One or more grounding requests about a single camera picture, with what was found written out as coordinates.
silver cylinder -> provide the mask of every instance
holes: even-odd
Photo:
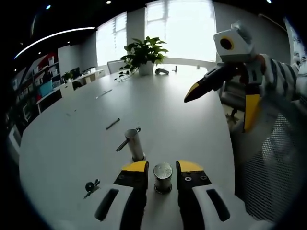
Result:
[[[125,137],[128,142],[130,151],[132,153],[132,159],[134,162],[136,161],[142,161],[145,159],[145,154],[143,152],[143,149],[141,147],[140,138],[139,138],[139,131],[141,128],[135,128],[135,129],[128,129],[125,132]]]
[[[154,189],[156,190],[156,192],[161,194],[169,193],[172,190],[172,166],[169,163],[163,162],[157,164],[153,168],[153,172],[155,176]]]

floor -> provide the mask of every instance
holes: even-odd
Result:
[[[235,122],[238,122],[239,120],[244,118],[244,112],[238,111],[235,114],[236,121],[234,121],[233,119],[230,118],[230,115],[231,115],[233,108],[231,108],[227,105],[224,105],[224,104],[223,104],[223,108],[224,108],[224,111],[225,111],[225,115],[228,115],[226,118],[227,118],[229,129],[232,129],[232,127],[236,124]]]

round table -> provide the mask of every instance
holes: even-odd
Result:
[[[178,160],[203,166],[212,183],[234,193],[232,145],[218,94],[209,92],[184,103],[191,85],[205,73],[203,68],[179,66],[169,76],[134,75],[123,82],[112,74],[77,89],[39,115],[23,134],[20,178],[41,217],[54,229],[101,229],[93,208],[101,202],[99,190],[83,199],[85,184],[115,181],[121,167],[132,162],[128,146],[116,149],[124,132],[138,126],[149,162],[142,229],[183,229],[177,204]],[[117,118],[120,121],[106,130]],[[154,191],[153,169],[161,162],[174,170],[173,190],[167,195]]]

wall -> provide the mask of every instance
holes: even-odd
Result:
[[[58,49],[59,71],[61,76],[74,68],[80,67],[80,46],[63,46]]]
[[[242,20],[248,26],[253,36],[256,52],[266,53],[272,58],[282,62],[289,63],[291,60],[288,35],[285,31],[274,25],[267,19],[260,18],[245,10],[214,2],[214,11],[216,18],[216,31],[224,31],[230,28],[230,25],[237,20]],[[145,37],[145,8],[127,13],[127,44],[131,43],[132,38],[140,40]],[[200,65],[211,68],[212,63],[205,61],[167,58],[165,63]],[[96,55],[96,36],[95,33],[81,45],[81,70],[91,66],[97,66]]]
[[[253,37],[256,52],[266,53],[273,59],[289,63],[289,40],[284,30],[267,19],[230,5],[214,2],[214,11],[217,32],[230,29],[232,23],[241,20]]]
[[[134,42],[133,38],[145,39],[145,8],[127,13],[127,44]]]
[[[90,67],[97,67],[96,32],[80,45],[80,59],[80,72]]]

window blind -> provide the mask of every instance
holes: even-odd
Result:
[[[96,50],[98,66],[120,59],[127,54],[127,13],[122,13],[98,27]]]
[[[210,0],[161,0],[147,4],[145,34],[160,37],[170,58],[215,62],[216,33]]]

